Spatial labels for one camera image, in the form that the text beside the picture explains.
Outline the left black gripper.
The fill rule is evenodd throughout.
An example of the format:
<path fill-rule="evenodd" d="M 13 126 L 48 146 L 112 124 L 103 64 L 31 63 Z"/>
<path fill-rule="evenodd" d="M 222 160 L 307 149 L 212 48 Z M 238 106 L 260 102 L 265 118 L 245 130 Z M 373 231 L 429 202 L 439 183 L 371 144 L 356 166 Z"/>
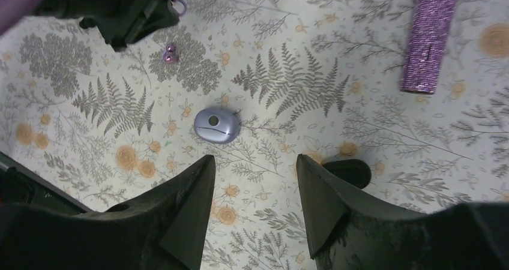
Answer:
<path fill-rule="evenodd" d="M 179 23 L 170 0 L 43 0 L 35 16 L 77 19 L 82 29 L 98 28 L 106 44 L 123 52 L 153 32 Z"/>

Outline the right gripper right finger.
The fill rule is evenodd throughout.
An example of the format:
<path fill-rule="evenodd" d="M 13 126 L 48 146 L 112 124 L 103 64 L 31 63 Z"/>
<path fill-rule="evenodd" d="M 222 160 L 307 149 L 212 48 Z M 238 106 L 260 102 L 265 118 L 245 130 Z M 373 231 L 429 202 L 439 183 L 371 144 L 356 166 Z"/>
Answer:
<path fill-rule="evenodd" d="M 297 158 L 310 257 L 318 269 L 507 269 L 508 204 L 460 203 L 432 214 L 378 199 Z"/>

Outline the lavender earbud charging case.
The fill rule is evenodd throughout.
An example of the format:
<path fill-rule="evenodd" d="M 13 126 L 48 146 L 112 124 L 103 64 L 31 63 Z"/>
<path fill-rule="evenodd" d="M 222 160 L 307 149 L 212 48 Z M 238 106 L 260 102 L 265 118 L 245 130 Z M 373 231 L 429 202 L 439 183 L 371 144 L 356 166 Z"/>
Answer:
<path fill-rule="evenodd" d="M 240 120 L 227 110 L 210 107 L 197 113 L 193 128 L 202 140 L 213 144 L 227 144 L 239 135 Z"/>

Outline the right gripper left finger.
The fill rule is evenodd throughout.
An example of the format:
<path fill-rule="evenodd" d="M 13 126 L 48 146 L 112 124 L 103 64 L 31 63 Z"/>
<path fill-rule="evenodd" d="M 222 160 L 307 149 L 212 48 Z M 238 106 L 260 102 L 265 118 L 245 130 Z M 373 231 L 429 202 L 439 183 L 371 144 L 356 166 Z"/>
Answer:
<path fill-rule="evenodd" d="M 2 269 L 199 269 L 215 180 L 206 155 L 103 212 L 1 203 Z"/>

